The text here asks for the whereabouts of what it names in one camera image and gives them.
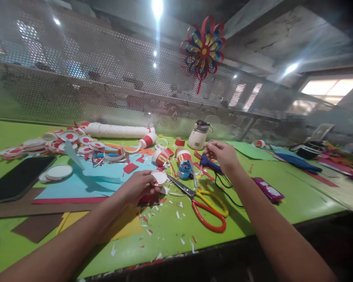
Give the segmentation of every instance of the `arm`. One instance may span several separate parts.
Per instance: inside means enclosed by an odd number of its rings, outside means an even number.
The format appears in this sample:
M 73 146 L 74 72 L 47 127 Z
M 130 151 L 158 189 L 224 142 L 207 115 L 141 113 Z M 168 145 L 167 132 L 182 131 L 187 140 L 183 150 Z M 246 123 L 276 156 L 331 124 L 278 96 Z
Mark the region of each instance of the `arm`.
M 153 194 L 150 170 L 135 172 L 118 191 L 67 230 L 0 274 L 0 281 L 67 281 L 129 204 Z
M 205 153 L 209 158 L 218 160 L 223 173 L 233 183 L 260 244 L 281 280 L 337 280 L 321 256 L 247 175 L 233 146 L 215 141 L 207 144 Z

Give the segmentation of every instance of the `perforated metal mesh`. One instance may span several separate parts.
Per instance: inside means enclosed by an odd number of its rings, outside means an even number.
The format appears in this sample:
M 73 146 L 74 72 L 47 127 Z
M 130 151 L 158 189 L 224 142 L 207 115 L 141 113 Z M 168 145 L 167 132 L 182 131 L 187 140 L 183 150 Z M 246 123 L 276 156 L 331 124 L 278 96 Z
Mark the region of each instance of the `perforated metal mesh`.
M 102 20 L 43 1 L 2 0 L 0 118 L 154 126 L 170 136 L 188 136 L 203 119 L 215 129 L 208 137 L 239 139 L 260 117 L 258 125 L 270 125 L 264 136 L 287 143 L 274 132 L 282 119 L 333 106 L 225 65 L 197 95 L 198 81 L 185 76 L 182 59 Z

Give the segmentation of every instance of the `purple phone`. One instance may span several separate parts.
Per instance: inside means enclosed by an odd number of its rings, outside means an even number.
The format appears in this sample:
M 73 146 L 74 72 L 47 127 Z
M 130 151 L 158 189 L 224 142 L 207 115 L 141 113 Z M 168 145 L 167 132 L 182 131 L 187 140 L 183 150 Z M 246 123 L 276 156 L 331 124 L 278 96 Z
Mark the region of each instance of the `purple phone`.
M 274 189 L 271 185 L 266 183 L 264 179 L 260 177 L 253 177 L 253 181 L 259 186 L 263 193 L 269 198 L 272 204 L 278 203 L 281 199 L 285 198 L 283 194 Z

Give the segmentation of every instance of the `black smartphone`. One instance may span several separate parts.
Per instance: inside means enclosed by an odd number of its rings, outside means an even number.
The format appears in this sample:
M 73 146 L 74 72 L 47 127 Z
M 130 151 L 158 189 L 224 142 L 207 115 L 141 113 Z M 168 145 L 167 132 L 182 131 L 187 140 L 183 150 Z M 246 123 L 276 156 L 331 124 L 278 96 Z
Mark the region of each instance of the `black smartphone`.
M 56 157 L 31 157 L 0 178 L 0 203 L 22 198 Z

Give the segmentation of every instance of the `red scissors handle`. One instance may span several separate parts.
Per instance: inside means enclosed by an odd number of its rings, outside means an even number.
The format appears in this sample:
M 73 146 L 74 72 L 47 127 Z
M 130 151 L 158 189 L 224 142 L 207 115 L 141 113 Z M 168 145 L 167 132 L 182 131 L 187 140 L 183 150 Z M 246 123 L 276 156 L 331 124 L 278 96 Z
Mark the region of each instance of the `red scissors handle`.
M 206 222 L 206 220 L 201 216 L 201 214 L 199 213 L 199 211 L 197 210 L 197 207 L 203 208 L 205 209 L 207 212 L 210 212 L 211 214 L 213 214 L 215 217 L 219 218 L 222 222 L 222 226 L 220 227 L 216 227 L 213 225 L 210 225 L 208 222 Z M 197 216 L 197 218 L 200 220 L 200 222 L 209 230 L 213 231 L 213 232 L 217 232 L 217 233 L 223 233 L 226 230 L 226 220 L 225 218 L 219 214 L 218 212 L 216 212 L 215 210 L 211 209 L 210 207 L 196 201 L 195 199 L 192 199 L 192 208 Z

